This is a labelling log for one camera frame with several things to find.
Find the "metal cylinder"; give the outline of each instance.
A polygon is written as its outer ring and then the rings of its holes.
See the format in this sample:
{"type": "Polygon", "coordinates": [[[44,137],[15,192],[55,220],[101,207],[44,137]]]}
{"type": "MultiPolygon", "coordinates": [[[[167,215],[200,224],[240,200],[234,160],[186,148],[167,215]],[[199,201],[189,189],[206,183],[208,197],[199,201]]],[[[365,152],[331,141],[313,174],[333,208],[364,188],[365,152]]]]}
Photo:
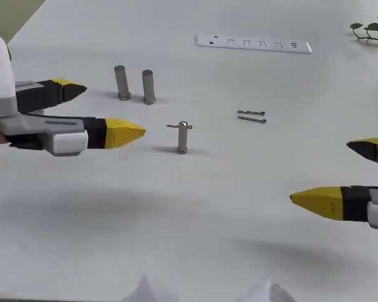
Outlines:
{"type": "Polygon", "coordinates": [[[116,84],[118,86],[118,98],[121,101],[127,101],[130,99],[132,94],[130,93],[129,86],[127,85],[126,68],[118,65],[115,66],[113,70],[115,71],[116,84]]]}
{"type": "Polygon", "coordinates": [[[188,123],[181,121],[178,130],[178,148],[176,151],[179,154],[186,154],[188,152],[188,123]]]}
{"type": "Polygon", "coordinates": [[[156,102],[156,94],[154,92],[154,76],[151,70],[145,70],[142,73],[143,76],[143,90],[144,99],[143,102],[147,105],[152,105],[156,102]]]}

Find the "power strip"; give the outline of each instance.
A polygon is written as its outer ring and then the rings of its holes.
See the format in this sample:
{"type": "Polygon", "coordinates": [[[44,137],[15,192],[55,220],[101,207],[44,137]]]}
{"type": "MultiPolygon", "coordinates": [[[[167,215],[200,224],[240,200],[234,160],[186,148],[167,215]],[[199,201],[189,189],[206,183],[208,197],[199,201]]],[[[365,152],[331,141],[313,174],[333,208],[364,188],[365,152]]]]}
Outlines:
{"type": "Polygon", "coordinates": [[[311,53],[307,42],[283,41],[240,36],[207,35],[199,33],[196,45],[203,47],[266,50],[271,52],[311,53]]]}

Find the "metal pin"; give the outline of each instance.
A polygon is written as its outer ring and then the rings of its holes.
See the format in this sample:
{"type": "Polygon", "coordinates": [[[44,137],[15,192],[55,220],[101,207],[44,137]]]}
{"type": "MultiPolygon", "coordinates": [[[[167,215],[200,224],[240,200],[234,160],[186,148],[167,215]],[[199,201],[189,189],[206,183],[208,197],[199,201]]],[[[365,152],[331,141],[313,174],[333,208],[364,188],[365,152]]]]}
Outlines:
{"type": "Polygon", "coordinates": [[[126,68],[118,65],[113,70],[115,71],[116,84],[118,86],[118,99],[121,101],[127,101],[132,94],[127,85],[126,68]]]}
{"type": "Polygon", "coordinates": [[[181,121],[179,125],[166,125],[169,128],[179,128],[178,130],[178,148],[176,151],[179,154],[186,154],[188,152],[188,129],[193,127],[185,121],[181,121]]]}
{"type": "Polygon", "coordinates": [[[151,70],[145,70],[143,76],[144,99],[143,102],[147,105],[152,105],[156,102],[156,94],[154,92],[154,76],[151,70]]]}
{"type": "Polygon", "coordinates": [[[257,123],[261,123],[261,124],[265,124],[265,123],[267,122],[266,119],[260,120],[260,119],[258,119],[258,118],[248,118],[247,116],[241,116],[241,115],[239,115],[238,118],[239,118],[240,120],[245,120],[245,121],[255,121],[255,122],[257,122],[257,123]]]}
{"type": "Polygon", "coordinates": [[[242,113],[243,115],[261,115],[261,116],[264,116],[266,114],[264,111],[238,110],[237,112],[242,113]]]}

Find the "white tabletop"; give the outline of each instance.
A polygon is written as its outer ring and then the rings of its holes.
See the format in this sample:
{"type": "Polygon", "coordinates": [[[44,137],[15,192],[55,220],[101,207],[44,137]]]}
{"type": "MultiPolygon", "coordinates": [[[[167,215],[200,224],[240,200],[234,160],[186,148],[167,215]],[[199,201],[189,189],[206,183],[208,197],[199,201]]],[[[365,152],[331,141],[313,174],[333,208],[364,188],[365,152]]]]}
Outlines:
{"type": "Polygon", "coordinates": [[[80,82],[87,92],[47,113],[147,133],[72,158],[2,148],[0,296],[117,301],[152,259],[181,302],[235,302],[267,279],[300,302],[378,301],[378,231],[289,199],[378,185],[378,165],[345,145],[378,137],[378,46],[349,33],[377,13],[378,0],[47,0],[10,43],[16,80],[80,82]],[[195,46],[213,32],[304,40],[312,54],[195,46]],[[115,65],[130,101],[115,97],[115,65]],[[166,128],[179,121],[193,125],[187,155],[166,128]]]}

